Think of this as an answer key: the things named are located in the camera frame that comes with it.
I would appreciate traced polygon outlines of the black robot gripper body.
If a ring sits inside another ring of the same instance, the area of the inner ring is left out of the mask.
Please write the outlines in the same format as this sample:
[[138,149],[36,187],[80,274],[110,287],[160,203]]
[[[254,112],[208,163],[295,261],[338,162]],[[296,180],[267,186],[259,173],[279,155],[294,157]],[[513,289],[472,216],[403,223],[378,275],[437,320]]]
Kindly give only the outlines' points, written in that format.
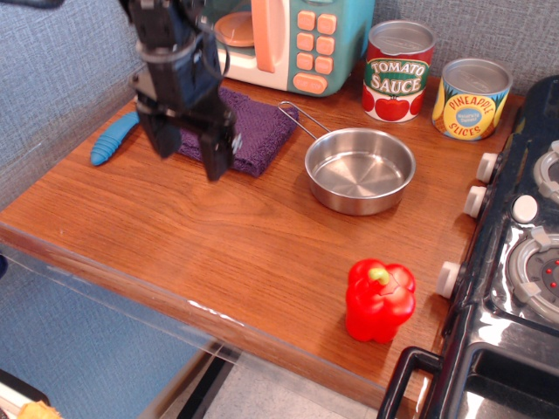
[[217,36],[203,22],[205,1],[125,1],[146,69],[136,76],[139,111],[207,130],[233,128],[234,112],[220,99],[224,78]]

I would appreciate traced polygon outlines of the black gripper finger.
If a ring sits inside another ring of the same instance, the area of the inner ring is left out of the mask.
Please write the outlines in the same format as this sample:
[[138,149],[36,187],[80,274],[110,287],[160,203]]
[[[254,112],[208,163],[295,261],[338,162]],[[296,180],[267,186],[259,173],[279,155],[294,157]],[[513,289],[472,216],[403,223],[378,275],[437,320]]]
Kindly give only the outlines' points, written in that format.
[[218,181],[234,164],[242,137],[235,126],[211,126],[199,137],[199,148],[210,182]]
[[161,158],[169,158],[181,147],[180,128],[172,125],[166,114],[157,113],[143,104],[138,104],[136,111],[152,148]]

